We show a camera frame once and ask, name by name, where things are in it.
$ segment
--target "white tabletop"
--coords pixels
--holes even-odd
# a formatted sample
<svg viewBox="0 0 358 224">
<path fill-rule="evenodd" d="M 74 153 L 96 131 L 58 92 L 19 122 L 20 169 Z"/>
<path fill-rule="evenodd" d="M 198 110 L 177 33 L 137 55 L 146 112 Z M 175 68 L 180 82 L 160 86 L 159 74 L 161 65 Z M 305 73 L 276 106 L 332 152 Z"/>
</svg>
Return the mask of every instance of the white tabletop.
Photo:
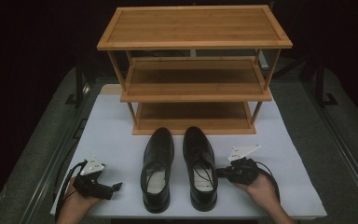
<svg viewBox="0 0 358 224">
<path fill-rule="evenodd" d="M 174 135 L 175 155 L 170 179 L 171 203 L 160 214 L 145 209 L 140 187 L 143 155 L 150 135 L 132 135 L 132 119 L 118 94 L 100 94 L 92 108 L 86 128 L 72 158 L 70 168 L 95 156 L 106 164 L 99 177 L 101 184 L 112 186 L 123 182 L 110 201 L 104 200 L 89 211 L 93 217 L 130 218 L 262 218 L 247 194 L 228 180 L 219 178 L 216 207 L 200 212 L 190 202 L 190 187 L 183 158 L 183 136 Z M 251 111 L 255 103 L 250 103 Z M 216 168 L 229 165 L 233 147 L 261 145 L 248 156 L 267 165 L 281 191 L 282 206 L 295 219 L 324 217 L 322 202 L 310 182 L 274 101 L 265 102 L 255 122 L 257 134 L 207 135 L 213 147 Z M 55 204 L 51 214 L 55 213 Z"/>
</svg>

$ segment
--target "bottom shelf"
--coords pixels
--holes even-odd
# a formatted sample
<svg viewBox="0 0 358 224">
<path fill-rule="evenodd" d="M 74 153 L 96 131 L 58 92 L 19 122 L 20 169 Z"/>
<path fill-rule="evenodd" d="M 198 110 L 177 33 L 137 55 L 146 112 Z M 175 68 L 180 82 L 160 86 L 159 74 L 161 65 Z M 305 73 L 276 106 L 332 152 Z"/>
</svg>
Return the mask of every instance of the bottom shelf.
<svg viewBox="0 0 358 224">
<path fill-rule="evenodd" d="M 205 134 L 251 134 L 255 126 L 245 102 L 224 103 L 140 103 L 133 134 L 152 134 L 159 127 L 172 134 L 184 134 L 190 126 Z"/>
</svg>

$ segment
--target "person's left hand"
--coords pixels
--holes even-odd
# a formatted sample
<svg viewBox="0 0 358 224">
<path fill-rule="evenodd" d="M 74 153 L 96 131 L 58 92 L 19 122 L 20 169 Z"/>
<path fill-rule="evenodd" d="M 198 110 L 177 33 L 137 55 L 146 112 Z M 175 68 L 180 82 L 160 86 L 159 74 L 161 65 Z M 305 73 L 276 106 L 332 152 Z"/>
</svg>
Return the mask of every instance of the person's left hand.
<svg viewBox="0 0 358 224">
<path fill-rule="evenodd" d="M 83 195 L 78 193 L 74 188 L 74 181 L 75 178 L 72 177 L 68 186 L 68 190 L 65 192 L 65 201 L 63 202 L 57 223 L 79 223 L 83 217 L 86 216 L 91 207 L 102 200 L 93 197 L 83 197 Z"/>
</svg>

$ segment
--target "black leather shoe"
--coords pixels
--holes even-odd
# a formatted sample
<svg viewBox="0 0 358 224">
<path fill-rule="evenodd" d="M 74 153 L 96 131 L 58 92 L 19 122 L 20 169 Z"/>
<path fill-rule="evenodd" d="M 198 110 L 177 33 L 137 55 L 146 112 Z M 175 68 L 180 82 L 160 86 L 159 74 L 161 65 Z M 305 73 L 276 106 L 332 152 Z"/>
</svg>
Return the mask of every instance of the black leather shoe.
<svg viewBox="0 0 358 224">
<path fill-rule="evenodd" d="M 173 161 L 173 140 L 166 128 L 155 130 L 144 154 L 141 189 L 147 211 L 161 213 L 170 204 L 170 173 Z"/>
<path fill-rule="evenodd" d="M 207 137 L 198 127 L 186 130 L 183 143 L 188 176 L 190 197 L 193 207 L 207 212 L 217 201 L 217 175 L 214 168 L 214 154 Z"/>
</svg>

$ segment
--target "top shelf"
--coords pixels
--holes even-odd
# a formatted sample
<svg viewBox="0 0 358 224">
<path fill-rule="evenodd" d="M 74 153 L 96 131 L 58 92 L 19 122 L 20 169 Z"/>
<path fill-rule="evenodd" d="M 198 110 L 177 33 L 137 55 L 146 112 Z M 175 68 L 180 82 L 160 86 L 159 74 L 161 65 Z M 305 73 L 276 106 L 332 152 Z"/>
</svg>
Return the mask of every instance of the top shelf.
<svg viewBox="0 0 358 224">
<path fill-rule="evenodd" d="M 290 49 L 268 6 L 118 7 L 99 50 Z"/>
</svg>

